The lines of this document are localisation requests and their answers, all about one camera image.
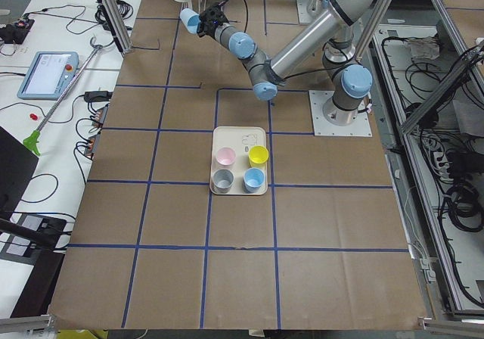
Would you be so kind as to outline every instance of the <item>tray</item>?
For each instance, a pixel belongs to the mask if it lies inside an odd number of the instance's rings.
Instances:
[[[267,177],[267,163],[261,169],[265,174],[264,185],[253,193],[248,193],[244,187],[244,172],[250,168],[249,150],[252,146],[265,145],[265,131],[260,127],[235,127],[235,126],[220,126],[213,130],[212,143],[212,166],[210,167],[210,190],[217,195],[262,195],[267,191],[268,177]],[[218,193],[213,190],[212,176],[214,172],[221,169],[219,163],[215,159],[215,153],[220,148],[233,148],[237,154],[234,164],[230,171],[234,174],[234,183],[227,193]]]

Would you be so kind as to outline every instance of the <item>light blue cup held by gripper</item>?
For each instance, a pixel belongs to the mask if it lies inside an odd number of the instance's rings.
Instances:
[[[244,187],[249,193],[255,193],[264,184],[265,174],[261,169],[252,167],[244,173]]]
[[[191,8],[184,8],[180,12],[180,19],[190,34],[196,34],[200,17]]]

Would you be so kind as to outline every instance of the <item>power adapter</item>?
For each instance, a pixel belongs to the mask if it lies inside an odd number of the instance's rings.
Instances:
[[[113,96],[112,92],[108,91],[90,91],[84,92],[84,101],[92,102],[108,102]]]

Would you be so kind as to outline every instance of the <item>black monitor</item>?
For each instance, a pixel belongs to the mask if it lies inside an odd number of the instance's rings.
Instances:
[[[11,234],[0,252],[2,259],[33,263],[36,248],[54,249],[64,229],[65,220],[48,216],[23,214],[18,223],[10,221],[38,162],[36,155],[0,127],[0,232]]]

